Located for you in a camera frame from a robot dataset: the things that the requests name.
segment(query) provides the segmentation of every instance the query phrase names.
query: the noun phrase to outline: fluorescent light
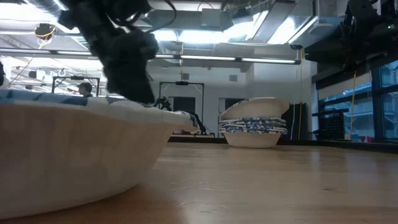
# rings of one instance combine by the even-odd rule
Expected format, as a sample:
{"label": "fluorescent light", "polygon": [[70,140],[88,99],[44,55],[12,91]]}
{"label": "fluorescent light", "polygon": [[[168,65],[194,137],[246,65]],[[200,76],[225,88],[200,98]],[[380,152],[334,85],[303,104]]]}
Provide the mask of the fluorescent light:
{"label": "fluorescent light", "polygon": [[181,55],[181,59],[235,61],[234,57],[213,57],[213,56],[196,56],[196,55]]}
{"label": "fluorescent light", "polygon": [[62,9],[62,10],[64,10],[64,11],[66,11],[66,10],[68,10],[59,0],[52,0],[55,4],[57,4],[57,6],[60,8],[60,9]]}
{"label": "fluorescent light", "polygon": [[153,32],[157,41],[176,41],[177,35],[174,30],[157,30]]}
{"label": "fluorescent light", "polygon": [[253,25],[253,28],[250,30],[250,32],[248,32],[248,34],[246,36],[246,40],[250,40],[250,39],[252,39],[254,37],[254,35],[260,29],[261,24],[266,19],[267,15],[268,15],[268,12],[269,12],[268,10],[262,11],[258,16],[257,16],[257,14],[255,14],[253,16],[254,19],[255,19],[255,17],[258,17],[258,18],[255,19],[255,23]]}
{"label": "fluorescent light", "polygon": [[314,18],[312,18],[312,20],[310,22],[308,22],[307,25],[305,25],[305,27],[303,27],[303,29],[300,29],[300,31],[298,31],[289,41],[288,43],[291,44],[293,43],[295,40],[297,40],[297,38],[299,38],[307,29],[309,29],[312,24],[314,24],[314,22],[316,22],[318,20],[318,16],[315,16]]}
{"label": "fluorescent light", "polygon": [[278,27],[274,35],[268,40],[267,44],[284,44],[295,34],[295,24],[291,17]]}
{"label": "fluorescent light", "polygon": [[0,49],[0,52],[25,53],[25,54],[51,54],[49,50],[31,50],[31,49]]}
{"label": "fluorescent light", "polygon": [[191,44],[218,44],[223,41],[223,33],[204,30],[184,30],[179,41]]}
{"label": "fluorescent light", "polygon": [[242,58],[242,62],[258,62],[258,63],[296,63],[295,60],[267,59],[267,58]]}
{"label": "fluorescent light", "polygon": [[156,55],[156,58],[174,58],[174,55]]}
{"label": "fluorescent light", "polygon": [[87,55],[87,56],[91,56],[90,52],[74,52],[74,51],[62,51],[62,50],[59,50],[57,52],[58,52],[58,54],[66,54],[66,55]]}

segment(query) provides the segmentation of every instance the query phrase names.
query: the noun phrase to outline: table surface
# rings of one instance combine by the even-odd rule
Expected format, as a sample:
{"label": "table surface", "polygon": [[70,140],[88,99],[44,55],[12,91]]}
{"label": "table surface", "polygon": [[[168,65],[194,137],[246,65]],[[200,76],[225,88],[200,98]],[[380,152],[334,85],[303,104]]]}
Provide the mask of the table surface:
{"label": "table surface", "polygon": [[25,223],[397,223],[398,156],[330,147],[168,144],[141,184]]}

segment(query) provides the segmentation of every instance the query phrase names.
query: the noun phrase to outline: stacked bowls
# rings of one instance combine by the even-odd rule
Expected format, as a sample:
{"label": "stacked bowls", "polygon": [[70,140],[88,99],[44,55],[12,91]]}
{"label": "stacked bowls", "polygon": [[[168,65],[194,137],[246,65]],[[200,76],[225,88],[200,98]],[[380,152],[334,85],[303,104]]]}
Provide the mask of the stacked bowls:
{"label": "stacked bowls", "polygon": [[287,134],[281,119],[289,102],[274,97],[252,98],[236,103],[221,114],[220,132],[234,147],[270,148]]}

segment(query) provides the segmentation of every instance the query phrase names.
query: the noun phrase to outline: cable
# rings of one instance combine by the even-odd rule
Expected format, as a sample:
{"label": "cable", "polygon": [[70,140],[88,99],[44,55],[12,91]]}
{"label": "cable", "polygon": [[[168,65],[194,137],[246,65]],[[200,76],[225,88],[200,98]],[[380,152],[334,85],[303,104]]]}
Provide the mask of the cable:
{"label": "cable", "polygon": [[44,47],[45,45],[50,44],[50,43],[52,42],[52,39],[47,40],[47,38],[48,38],[48,37],[46,37],[45,40],[37,39],[37,43],[40,44],[39,49],[41,49],[41,48]]}
{"label": "cable", "polygon": [[172,23],[175,21],[175,19],[177,18],[177,10],[176,10],[175,6],[173,5],[173,3],[170,2],[170,0],[164,0],[164,1],[173,9],[173,12],[174,12],[173,19],[172,19],[171,21],[166,22],[164,25],[162,25],[162,26],[160,26],[160,27],[152,28],[152,29],[146,31],[146,33],[155,32],[155,31],[157,31],[157,30],[159,30],[159,29],[162,29],[162,28],[164,28],[164,27],[167,27],[167,26],[169,26],[170,24],[172,24]]}
{"label": "cable", "polygon": [[294,103],[293,103],[293,121],[292,121],[292,128],[290,130],[290,140],[293,140],[293,128],[294,128],[294,121],[295,121],[295,117],[296,117],[296,100],[294,99]]}
{"label": "cable", "polygon": [[199,7],[200,7],[203,3],[206,3],[206,4],[209,5],[212,9],[214,9],[214,7],[213,7],[209,2],[202,1],[202,2],[200,2],[199,6],[198,6],[197,11],[199,11]]}
{"label": "cable", "polygon": [[349,140],[353,140],[353,129],[354,129],[354,102],[355,102],[355,87],[356,87],[356,70],[354,72],[354,88],[353,88],[353,99],[351,101],[351,129],[349,132]]}
{"label": "cable", "polygon": [[55,32],[55,27],[54,27],[54,29],[52,29],[52,31],[49,32],[48,34],[44,34],[44,35],[37,35],[37,34],[36,34],[36,37],[48,37],[49,35],[53,34],[54,32]]}
{"label": "cable", "polygon": [[22,73],[24,73],[24,71],[27,69],[27,67],[30,65],[30,63],[33,61],[33,59],[35,58],[36,55],[33,55],[33,57],[31,58],[31,60],[25,65],[25,67],[22,69],[21,72],[19,72],[19,74],[8,83],[8,86],[6,88],[9,88],[11,86],[11,84],[18,78],[20,77],[20,75],[22,75]]}
{"label": "cable", "polygon": [[[303,49],[301,49],[300,60],[303,60]],[[303,63],[300,63],[300,122],[298,125],[298,140],[301,137],[301,116],[303,112]]]}

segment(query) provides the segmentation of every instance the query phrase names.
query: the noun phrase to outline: glass window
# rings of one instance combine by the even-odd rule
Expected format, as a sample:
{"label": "glass window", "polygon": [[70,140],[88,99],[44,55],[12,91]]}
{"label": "glass window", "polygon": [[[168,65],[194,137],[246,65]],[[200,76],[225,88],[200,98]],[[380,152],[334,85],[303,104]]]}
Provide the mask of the glass window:
{"label": "glass window", "polygon": [[[371,82],[368,82],[368,83],[364,83],[364,84],[362,84],[362,85],[357,86],[357,87],[355,88],[355,94],[358,94],[358,93],[367,93],[367,92],[370,93],[371,90],[372,90],[372,83],[371,83]],[[339,94],[336,94],[336,95],[329,96],[329,97],[325,98],[325,102],[331,101],[331,100],[340,99],[340,98],[346,97],[346,96],[352,96],[353,93],[354,93],[354,90],[353,90],[353,89],[346,90],[346,91],[344,91],[344,92],[342,92],[342,93],[339,93]]]}
{"label": "glass window", "polygon": [[398,84],[398,61],[380,67],[382,87]]}
{"label": "glass window", "polygon": [[384,134],[386,138],[398,138],[398,92],[383,95]]}
{"label": "glass window", "polygon": [[[349,109],[349,112],[344,113],[345,134],[351,132],[351,102],[337,103],[335,105],[328,105],[326,110],[341,110]],[[355,100],[354,115],[353,115],[353,134],[357,134],[359,139],[365,137],[374,137],[373,126],[373,101],[372,98],[365,98]]]}

